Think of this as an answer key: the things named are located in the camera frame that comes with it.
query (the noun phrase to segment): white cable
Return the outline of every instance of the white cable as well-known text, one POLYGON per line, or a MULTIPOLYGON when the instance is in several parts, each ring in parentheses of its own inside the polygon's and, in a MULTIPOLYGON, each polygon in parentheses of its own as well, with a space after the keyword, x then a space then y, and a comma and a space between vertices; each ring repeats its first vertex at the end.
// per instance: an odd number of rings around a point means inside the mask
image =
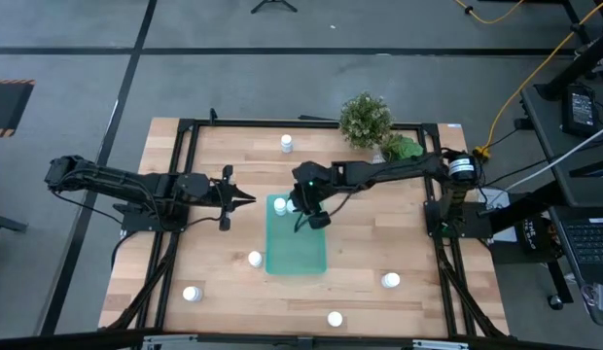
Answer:
MULTIPOLYGON (((517 181, 517 182, 516 182, 516 183, 514 183, 513 185, 511 185, 511 186, 507 187, 507 188, 505 189, 505 191, 509 191, 509 190, 513 189, 514 187, 516 187, 516 186, 518 186, 518 185, 520 185, 520 184, 523 184, 523 183, 527 182, 528 180, 531 180, 532 178, 536 177, 537 175, 539 175, 539 174, 543 173, 544 171, 546 171, 546 170, 548 170, 548 169, 552 168, 553 166, 555 166, 555 165, 559 164, 561 161, 563 161, 563 160, 564 160, 564 159, 566 159, 567 157, 571 156, 571 155, 572 155, 573 153, 575 153, 577 150, 579 150, 580 148, 582 148, 582 147, 583 147, 584 145, 586 145, 587 143, 589 143, 589 142, 593 141, 594 139, 596 139, 596 138, 597 138, 598 136, 600 136, 601 134, 603 134, 603 129, 601 129, 600 131, 596 132, 596 133, 595 133, 593 136, 591 136, 591 137, 587 138, 587 139, 586 139, 585 141, 583 141, 583 142, 582 142, 580 145, 578 145, 578 146, 574 147, 574 148, 573 148, 572 150, 570 150, 568 153, 566 153, 565 155, 563 155, 563 157, 560 157, 559 159, 557 159, 557 160, 553 161, 552 163, 550 163, 550 164, 549 164, 547 167, 545 167, 545 168, 543 168, 543 169, 541 169, 541 170, 537 171, 536 173, 534 173, 534 174, 532 174, 532 175, 529 175, 529 176, 527 176, 527 177, 523 178, 522 180, 517 181)), ((489 204, 490 204, 490 205, 491 205, 491 204, 493 204, 493 203, 496 201, 496 199, 498 199, 498 198, 500 197, 500 194, 502 194, 502 193, 499 193, 498 195, 496 195, 496 196, 494 197, 494 199, 492 199, 492 201, 491 201, 489 204)))

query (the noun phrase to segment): tripod leg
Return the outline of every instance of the tripod leg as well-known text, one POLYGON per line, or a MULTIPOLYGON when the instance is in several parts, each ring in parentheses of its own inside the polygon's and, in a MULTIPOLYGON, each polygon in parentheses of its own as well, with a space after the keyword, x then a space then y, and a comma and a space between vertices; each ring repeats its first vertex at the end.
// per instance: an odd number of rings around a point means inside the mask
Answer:
POLYGON ((282 4, 284 4, 284 6, 288 7, 288 8, 289 8, 289 10, 291 10, 291 11, 293 11, 293 12, 297 12, 297 11, 298 11, 298 9, 297 9, 295 6, 293 6, 293 5, 289 4, 289 3, 288 3, 286 0, 280 0, 280 2, 281 2, 282 4))
POLYGON ((261 1, 260 4, 256 5, 256 7, 254 9, 252 9, 252 11, 250 11, 250 14, 252 14, 252 15, 255 14, 264 4, 268 3, 269 1, 272 1, 272 0, 261 1))

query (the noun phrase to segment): yellow cable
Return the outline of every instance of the yellow cable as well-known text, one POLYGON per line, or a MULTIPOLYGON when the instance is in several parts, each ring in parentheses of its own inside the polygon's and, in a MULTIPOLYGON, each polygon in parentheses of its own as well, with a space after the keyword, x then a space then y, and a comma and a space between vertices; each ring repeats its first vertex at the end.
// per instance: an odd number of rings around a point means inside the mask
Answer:
MULTIPOLYGON (((461 2, 461 0, 455 0, 455 2, 457 4, 459 4, 459 5, 461 5, 461 7, 463 7, 464 9, 468 9, 468 5, 466 5, 463 2, 461 2)), ((496 22, 499 22, 499 21, 505 19, 505 17, 507 17, 508 15, 510 15, 523 2, 524 2, 524 0, 519 0, 519 2, 517 4, 515 4, 506 14, 504 14, 504 15, 496 18, 496 19, 493 19, 493 20, 481 19, 479 16, 477 16, 477 14, 475 14, 474 11, 470 11, 469 15, 472 15, 473 18, 475 18, 476 20, 478 20, 479 22, 481 22, 483 24, 494 24, 496 22)))
MULTIPOLYGON (((583 18, 583 20, 581 20, 581 22, 579 24, 584 24, 591 16, 593 16, 593 14, 595 14, 596 12, 598 12, 600 10, 600 8, 603 7, 603 2, 598 5, 595 9, 593 9, 590 13, 588 13, 585 18, 583 18)), ((511 95, 511 97, 509 97, 509 99, 507 100, 507 102, 505 102, 505 104, 503 105, 503 107, 500 109, 500 111, 498 112, 498 115, 496 115, 496 118, 494 119, 494 122, 492 123, 491 128, 489 129, 489 136, 487 137, 487 143, 485 143, 485 146, 481 148, 479 148, 479 150, 481 152, 484 152, 487 148, 489 148, 489 145, 492 143, 492 137, 494 136, 494 128, 496 127, 496 123, 498 122, 498 120, 500 119, 500 116, 503 114, 503 112, 505 112, 505 109, 507 109, 507 106, 509 105, 509 103, 519 94, 520 91, 522 91, 522 89, 531 81, 531 79, 533 79, 533 77, 535 77, 535 75, 537 73, 539 73, 540 70, 542 70, 542 68, 544 68, 544 66, 546 64, 548 64, 548 62, 550 62, 550 60, 552 59, 552 57, 558 53, 558 51, 565 45, 567 44, 567 42, 572 39, 572 37, 574 36, 574 32, 571 32, 567 37, 565 37, 565 39, 563 39, 563 41, 556 47, 556 49, 554 49, 554 51, 552 51, 552 53, 548 56, 548 58, 546 58, 546 60, 544 60, 544 62, 542 62, 542 64, 539 65, 539 67, 537 67, 537 69, 535 69, 535 71, 533 73, 531 73, 530 76, 528 76, 528 78, 526 78, 526 80, 524 81, 524 83, 522 83, 517 90, 514 92, 514 94, 511 95)))

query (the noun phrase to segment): potted plant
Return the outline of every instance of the potted plant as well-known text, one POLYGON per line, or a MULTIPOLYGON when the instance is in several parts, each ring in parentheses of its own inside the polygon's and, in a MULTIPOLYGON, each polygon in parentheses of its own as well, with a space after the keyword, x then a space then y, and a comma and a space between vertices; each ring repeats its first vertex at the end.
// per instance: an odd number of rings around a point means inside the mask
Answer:
POLYGON ((385 137, 379 145, 379 150, 385 161, 418 157, 423 153, 422 146, 399 133, 392 133, 385 137))
POLYGON ((372 149, 390 133, 392 116, 381 97, 363 92, 347 101, 341 112, 340 132, 354 149, 372 149))

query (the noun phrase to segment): white bottle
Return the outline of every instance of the white bottle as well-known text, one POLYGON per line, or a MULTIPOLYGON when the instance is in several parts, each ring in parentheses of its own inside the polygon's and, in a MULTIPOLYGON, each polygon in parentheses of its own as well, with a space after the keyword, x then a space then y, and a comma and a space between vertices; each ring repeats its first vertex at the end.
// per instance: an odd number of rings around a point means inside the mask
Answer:
POLYGON ((247 256, 247 261, 256 268, 261 267, 263 264, 263 256, 261 253, 254 251, 247 256))
POLYGON ((394 272, 386 273, 381 277, 381 285, 384 288, 394 288, 399 286, 399 283, 401 283, 401 277, 394 272))
POLYGON ((186 301, 200 301, 202 300, 202 289, 198 287, 187 287, 183 291, 183 298, 186 301))
POLYGON ((286 214, 286 200, 284 198, 275 199, 273 201, 273 209, 275 209, 275 214, 279 216, 286 214))
POLYGON ((332 327, 340 327, 340 325, 342 325, 342 315, 340 315, 340 312, 330 312, 328 314, 328 324, 332 327))
POLYGON ((289 214, 293 214, 293 212, 295 211, 295 209, 297 209, 295 207, 295 205, 293 205, 293 200, 289 199, 286 202, 286 211, 289 212, 289 214))
POLYGON ((291 135, 282 135, 280 146, 282 146, 282 152, 291 153, 293 151, 293 138, 291 135))

